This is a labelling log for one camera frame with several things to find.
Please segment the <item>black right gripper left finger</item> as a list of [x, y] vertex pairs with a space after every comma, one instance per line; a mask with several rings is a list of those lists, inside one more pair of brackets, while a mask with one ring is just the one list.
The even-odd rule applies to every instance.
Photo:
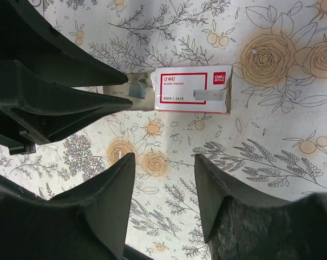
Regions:
[[0, 259], [122, 259], [134, 179], [134, 153], [49, 200], [0, 175]]

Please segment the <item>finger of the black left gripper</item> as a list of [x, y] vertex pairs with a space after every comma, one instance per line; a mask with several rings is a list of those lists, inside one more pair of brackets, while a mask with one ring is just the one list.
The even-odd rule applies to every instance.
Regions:
[[41, 79], [67, 87], [122, 85], [128, 77], [90, 56], [28, 1], [0, 1], [0, 61], [20, 61]]

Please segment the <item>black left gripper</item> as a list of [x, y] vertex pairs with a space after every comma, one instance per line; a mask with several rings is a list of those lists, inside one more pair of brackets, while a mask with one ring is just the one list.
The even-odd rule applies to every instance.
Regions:
[[132, 105], [128, 99], [47, 83], [19, 61], [0, 62], [0, 145], [10, 155], [33, 154], [34, 143], [61, 141]]

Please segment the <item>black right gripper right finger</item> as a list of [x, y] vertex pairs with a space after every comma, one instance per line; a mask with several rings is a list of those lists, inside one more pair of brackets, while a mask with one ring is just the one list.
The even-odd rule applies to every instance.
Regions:
[[327, 193], [283, 200], [201, 154], [194, 158], [194, 176], [212, 259], [327, 259]]

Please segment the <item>staple strip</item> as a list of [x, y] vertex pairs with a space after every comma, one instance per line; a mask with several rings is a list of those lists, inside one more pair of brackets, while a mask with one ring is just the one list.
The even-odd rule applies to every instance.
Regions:
[[129, 85], [128, 96], [137, 98], [137, 99], [145, 99], [146, 93], [149, 90], [150, 85], [148, 83], [147, 77], [139, 77], [137, 79], [137, 84], [131, 83]]

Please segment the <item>red white staple box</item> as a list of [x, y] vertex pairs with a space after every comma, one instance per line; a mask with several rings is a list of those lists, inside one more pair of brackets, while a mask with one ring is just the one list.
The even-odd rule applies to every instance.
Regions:
[[[131, 100], [132, 111], [185, 112], [229, 115], [232, 89], [231, 65], [165, 67], [128, 74], [128, 82], [104, 86], [103, 92]], [[145, 99], [128, 96], [129, 85], [147, 77]]]

